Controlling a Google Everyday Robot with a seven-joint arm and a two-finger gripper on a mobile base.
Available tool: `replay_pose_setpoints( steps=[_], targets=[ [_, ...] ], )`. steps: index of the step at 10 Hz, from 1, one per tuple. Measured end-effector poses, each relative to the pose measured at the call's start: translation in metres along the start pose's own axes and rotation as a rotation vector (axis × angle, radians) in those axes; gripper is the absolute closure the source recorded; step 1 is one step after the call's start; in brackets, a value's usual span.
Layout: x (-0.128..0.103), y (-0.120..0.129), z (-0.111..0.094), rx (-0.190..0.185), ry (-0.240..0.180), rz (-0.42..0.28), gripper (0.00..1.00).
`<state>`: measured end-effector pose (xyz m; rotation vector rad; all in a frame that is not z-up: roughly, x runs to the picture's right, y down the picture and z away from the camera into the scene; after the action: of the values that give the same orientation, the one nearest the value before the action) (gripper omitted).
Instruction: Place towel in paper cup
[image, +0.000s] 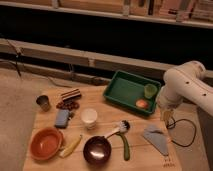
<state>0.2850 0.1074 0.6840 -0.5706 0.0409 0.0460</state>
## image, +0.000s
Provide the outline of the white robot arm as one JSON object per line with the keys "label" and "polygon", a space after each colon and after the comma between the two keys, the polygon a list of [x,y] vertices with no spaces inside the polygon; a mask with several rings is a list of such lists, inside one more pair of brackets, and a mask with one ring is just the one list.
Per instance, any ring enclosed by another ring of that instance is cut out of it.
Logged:
{"label": "white robot arm", "polygon": [[186,98],[213,116],[213,87],[204,83],[206,69],[199,61],[190,61],[168,69],[156,102],[160,109],[160,118],[168,124],[174,110]]}

